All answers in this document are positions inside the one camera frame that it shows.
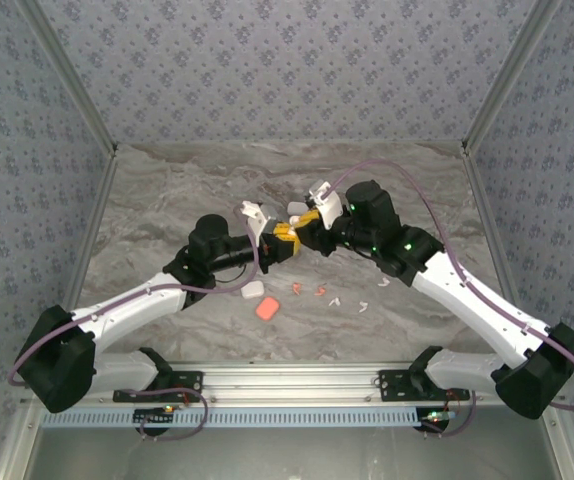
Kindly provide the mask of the small black control board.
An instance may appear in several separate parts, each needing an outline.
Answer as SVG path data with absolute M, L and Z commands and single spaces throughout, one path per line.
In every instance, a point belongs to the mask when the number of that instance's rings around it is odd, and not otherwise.
M 420 425 L 417 430 L 423 433 L 442 435 L 449 426 L 455 414 L 449 410 L 434 407 L 419 407 L 416 409 Z
M 132 414 L 132 423 L 142 437 L 157 438 L 170 429 L 174 420 L 174 411 L 167 407 L 136 409 Z

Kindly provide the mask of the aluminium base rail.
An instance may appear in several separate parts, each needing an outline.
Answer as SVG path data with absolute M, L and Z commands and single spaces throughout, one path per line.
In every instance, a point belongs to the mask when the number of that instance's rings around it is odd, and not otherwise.
M 378 373 L 407 362 L 173 362 L 203 373 L 214 407 L 367 406 L 381 401 Z

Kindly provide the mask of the aluminium frame post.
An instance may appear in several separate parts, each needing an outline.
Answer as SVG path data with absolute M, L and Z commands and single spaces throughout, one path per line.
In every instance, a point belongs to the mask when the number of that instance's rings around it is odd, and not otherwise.
M 562 3 L 563 0 L 534 0 L 505 60 L 493 78 L 481 107 L 462 140 L 462 150 L 465 156 L 472 157 L 480 147 Z
M 115 142 L 39 1 L 14 0 L 14 2 L 83 117 L 91 135 L 103 152 L 112 158 L 116 149 Z

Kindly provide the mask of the pink earbud charging case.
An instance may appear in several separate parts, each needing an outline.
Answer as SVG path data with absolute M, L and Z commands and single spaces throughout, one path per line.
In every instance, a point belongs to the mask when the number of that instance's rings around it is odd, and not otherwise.
M 273 297 L 265 297 L 256 307 L 256 316 L 264 322 L 270 321 L 280 309 L 280 303 Z

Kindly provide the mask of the aluminium side rail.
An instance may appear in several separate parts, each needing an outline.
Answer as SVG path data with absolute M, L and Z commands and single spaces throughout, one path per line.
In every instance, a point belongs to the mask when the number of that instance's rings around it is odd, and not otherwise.
M 466 150 L 463 151 L 463 161 L 502 295 L 509 302 L 519 305 L 517 288 L 476 161 Z M 542 422 L 561 480 L 574 480 L 574 421 L 571 413 L 548 408 Z
M 82 291 L 91 250 L 94 245 L 105 206 L 115 176 L 116 152 L 109 155 L 108 163 L 100 179 L 82 244 L 78 252 L 74 270 L 65 290 L 64 306 L 75 307 Z M 21 398 L 10 421 L 4 442 L 0 449 L 0 480 L 23 480 L 25 478 L 44 408 L 36 403 L 36 398 Z

